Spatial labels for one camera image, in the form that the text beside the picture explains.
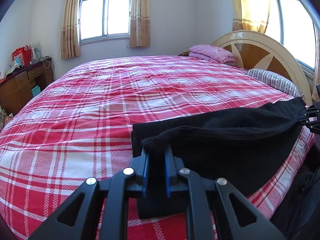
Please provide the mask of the black pants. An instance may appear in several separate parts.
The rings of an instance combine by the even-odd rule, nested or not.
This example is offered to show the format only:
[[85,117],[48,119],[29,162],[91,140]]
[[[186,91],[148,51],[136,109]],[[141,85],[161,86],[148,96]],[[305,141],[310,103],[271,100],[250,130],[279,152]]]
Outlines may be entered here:
[[185,167],[207,179],[226,178],[244,196],[263,187],[281,168],[301,131],[301,98],[258,108],[230,108],[164,121],[134,124],[133,156],[150,156],[148,192],[137,200],[141,219],[184,211],[185,201],[167,198],[164,151],[171,147]]

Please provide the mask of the striped pillow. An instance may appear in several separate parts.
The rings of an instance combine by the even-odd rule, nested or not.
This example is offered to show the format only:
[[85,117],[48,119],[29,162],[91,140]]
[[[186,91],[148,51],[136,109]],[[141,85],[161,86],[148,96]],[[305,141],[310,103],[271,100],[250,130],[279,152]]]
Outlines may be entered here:
[[292,81],[275,72],[253,68],[248,70],[246,74],[283,93],[286,93],[287,95],[295,98],[303,96],[303,93]]

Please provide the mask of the side window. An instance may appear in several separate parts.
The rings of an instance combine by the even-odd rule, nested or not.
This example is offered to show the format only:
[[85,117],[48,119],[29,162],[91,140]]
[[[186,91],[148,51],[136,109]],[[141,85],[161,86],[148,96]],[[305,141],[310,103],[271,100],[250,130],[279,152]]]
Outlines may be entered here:
[[299,63],[315,69],[316,27],[299,0],[271,0],[266,34],[282,44]]

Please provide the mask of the cream and wood headboard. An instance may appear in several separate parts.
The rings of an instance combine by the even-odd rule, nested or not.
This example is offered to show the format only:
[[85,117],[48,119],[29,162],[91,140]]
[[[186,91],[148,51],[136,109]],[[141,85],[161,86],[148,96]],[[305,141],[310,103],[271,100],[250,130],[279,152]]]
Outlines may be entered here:
[[263,69],[277,73],[302,92],[307,105],[313,104],[311,89],[300,64],[279,42],[269,36],[250,30],[227,33],[212,45],[236,55],[236,65],[242,69]]

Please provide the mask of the red white plaid bedspread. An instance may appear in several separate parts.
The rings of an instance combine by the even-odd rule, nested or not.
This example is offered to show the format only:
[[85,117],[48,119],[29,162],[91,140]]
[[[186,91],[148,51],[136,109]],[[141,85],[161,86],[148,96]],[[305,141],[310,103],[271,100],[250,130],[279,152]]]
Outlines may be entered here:
[[1,216],[27,239],[86,178],[129,165],[135,123],[289,100],[225,64],[146,56],[82,64],[1,131]]

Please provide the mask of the folded pink blanket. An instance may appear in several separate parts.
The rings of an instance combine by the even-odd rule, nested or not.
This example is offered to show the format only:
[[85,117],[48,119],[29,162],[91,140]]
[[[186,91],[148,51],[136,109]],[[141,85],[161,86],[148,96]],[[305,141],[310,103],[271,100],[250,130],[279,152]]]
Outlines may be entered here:
[[236,55],[223,48],[199,44],[189,48],[189,56],[215,63],[236,63]]

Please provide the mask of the yellow side curtain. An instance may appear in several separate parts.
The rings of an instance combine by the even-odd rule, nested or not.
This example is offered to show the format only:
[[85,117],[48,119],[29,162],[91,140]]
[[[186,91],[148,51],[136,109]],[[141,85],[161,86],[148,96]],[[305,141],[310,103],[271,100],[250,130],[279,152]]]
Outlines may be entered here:
[[270,0],[233,0],[232,31],[250,30],[264,34],[270,16]]

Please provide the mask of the brown wooden desk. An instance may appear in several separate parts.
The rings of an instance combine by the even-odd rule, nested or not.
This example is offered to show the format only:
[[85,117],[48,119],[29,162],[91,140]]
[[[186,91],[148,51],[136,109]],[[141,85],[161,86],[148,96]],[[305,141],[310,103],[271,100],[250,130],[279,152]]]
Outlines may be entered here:
[[45,57],[27,67],[14,71],[1,80],[1,108],[16,115],[34,96],[31,89],[39,86],[43,91],[54,82],[54,64],[51,57]]

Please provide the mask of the red gift bag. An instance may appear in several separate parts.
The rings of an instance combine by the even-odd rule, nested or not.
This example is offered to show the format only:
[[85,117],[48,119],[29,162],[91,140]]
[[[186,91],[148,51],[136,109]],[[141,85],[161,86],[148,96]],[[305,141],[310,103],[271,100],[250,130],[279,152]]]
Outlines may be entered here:
[[31,62],[31,49],[28,47],[28,45],[17,48],[12,52],[12,59],[19,59],[23,67],[29,66]]

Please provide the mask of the left beige curtain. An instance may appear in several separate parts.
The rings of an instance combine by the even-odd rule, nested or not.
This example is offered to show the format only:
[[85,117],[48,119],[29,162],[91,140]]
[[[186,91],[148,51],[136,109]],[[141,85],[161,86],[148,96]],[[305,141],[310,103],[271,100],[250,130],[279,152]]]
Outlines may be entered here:
[[61,59],[67,60],[81,55],[79,37],[79,2],[65,0],[61,27]]

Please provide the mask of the beige curtain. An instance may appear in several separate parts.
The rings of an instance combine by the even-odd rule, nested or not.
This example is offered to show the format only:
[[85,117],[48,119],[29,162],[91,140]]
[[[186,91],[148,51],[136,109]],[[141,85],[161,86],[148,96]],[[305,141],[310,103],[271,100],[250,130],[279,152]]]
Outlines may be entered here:
[[130,16],[130,47],[149,48],[150,40],[150,0],[132,0]]
[[61,27],[61,59],[67,60],[81,55],[79,37],[79,2],[65,0]]

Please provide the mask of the right beige curtain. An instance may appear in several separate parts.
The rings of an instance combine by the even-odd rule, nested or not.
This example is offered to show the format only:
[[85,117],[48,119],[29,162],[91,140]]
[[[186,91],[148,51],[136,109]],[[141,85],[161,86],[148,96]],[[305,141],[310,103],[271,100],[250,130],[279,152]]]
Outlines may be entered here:
[[150,40],[150,0],[132,0],[130,16],[130,47],[149,48]]

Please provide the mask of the window with metal frame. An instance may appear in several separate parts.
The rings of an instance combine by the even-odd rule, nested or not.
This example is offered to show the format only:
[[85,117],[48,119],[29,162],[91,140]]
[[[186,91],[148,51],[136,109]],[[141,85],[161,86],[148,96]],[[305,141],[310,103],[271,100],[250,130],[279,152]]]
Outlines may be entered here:
[[80,0],[80,42],[127,38],[131,0]]

